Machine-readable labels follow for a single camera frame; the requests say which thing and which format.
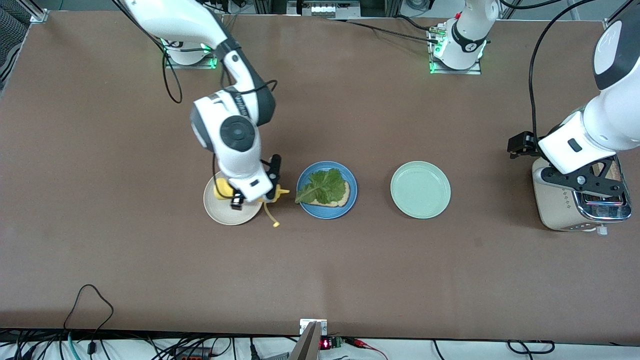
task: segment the brown table surface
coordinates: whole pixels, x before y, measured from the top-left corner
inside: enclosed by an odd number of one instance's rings
[[[434,20],[423,20],[429,24]],[[402,20],[371,24],[420,35]],[[239,227],[211,220],[211,154],[191,101],[219,70],[179,70],[165,94],[156,48],[117,12],[54,12],[35,25],[0,102],[0,325],[61,327],[80,286],[115,306],[111,329],[295,334],[304,317],[352,336],[640,340],[639,217],[608,237],[545,229],[533,159],[507,139],[531,127],[527,71],[544,22],[498,22],[482,76],[431,75],[424,43],[311,17],[240,16],[232,33],[278,102],[260,128],[294,188],[334,160],[354,208],[318,220],[293,194]],[[541,132],[596,94],[599,22],[563,22],[536,64]],[[411,160],[449,178],[449,207],[404,216],[389,181]],[[621,155],[640,191],[640,157]],[[108,313],[82,297],[70,326]]]

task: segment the light green plate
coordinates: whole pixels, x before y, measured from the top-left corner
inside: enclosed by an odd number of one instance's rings
[[[391,178],[391,197],[410,217],[433,218],[449,205],[451,185],[434,164],[411,161],[399,167]]]

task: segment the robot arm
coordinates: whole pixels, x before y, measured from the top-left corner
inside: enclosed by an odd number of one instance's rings
[[[606,178],[604,170],[596,173],[593,167],[609,169],[618,164],[618,151],[640,145],[639,39],[640,9],[633,6],[595,47],[593,72],[600,94],[542,138],[537,149],[529,132],[509,140],[512,158],[542,155],[550,163],[534,169],[537,183],[605,198],[626,191],[623,178]]]
[[[466,0],[459,16],[445,22],[446,36],[433,56],[452,69],[469,69],[480,57],[499,12],[497,0]]]
[[[600,37],[593,72],[600,94],[540,140],[563,174],[640,145],[640,12],[629,11]]]
[[[241,201],[273,199],[279,156],[268,175],[260,161],[257,127],[271,120],[275,100],[240,45],[218,18],[195,0],[127,0],[126,5],[150,34],[214,49],[236,83],[196,100],[191,126],[200,144],[216,153],[220,170],[239,192],[234,197]]]

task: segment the bread slice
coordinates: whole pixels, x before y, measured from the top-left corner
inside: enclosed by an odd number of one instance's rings
[[[340,201],[331,201],[328,204],[320,204],[318,202],[318,200],[314,200],[313,202],[311,202],[311,205],[318,205],[318,206],[326,206],[327,208],[337,208],[338,206],[345,206],[347,204],[347,201],[349,200],[349,183],[347,183],[346,181],[344,182],[344,196],[342,197],[342,199],[340,199]]]

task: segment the blue plate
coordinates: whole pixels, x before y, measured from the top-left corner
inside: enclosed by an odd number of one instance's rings
[[[305,169],[305,171],[302,172],[302,174],[300,175],[300,178],[298,179],[298,185],[296,186],[298,191],[300,191],[302,186],[309,184],[309,175],[320,170],[327,171],[333,168],[337,169],[340,172],[340,175],[342,176],[342,178],[347,183],[349,183],[350,193],[349,193],[349,200],[347,200],[347,203],[344,206],[338,206],[336,208],[327,208],[326,206],[310,205],[310,204],[305,204],[304,202],[300,203],[300,205],[302,205],[302,208],[307,213],[317,218],[321,218],[325,220],[341,217],[353,207],[353,204],[356,203],[356,198],[358,197],[358,183],[356,183],[355,176],[353,176],[353,174],[349,171],[349,169],[345,167],[343,164],[336,163],[335,161],[320,161],[309,166],[308,168]]]

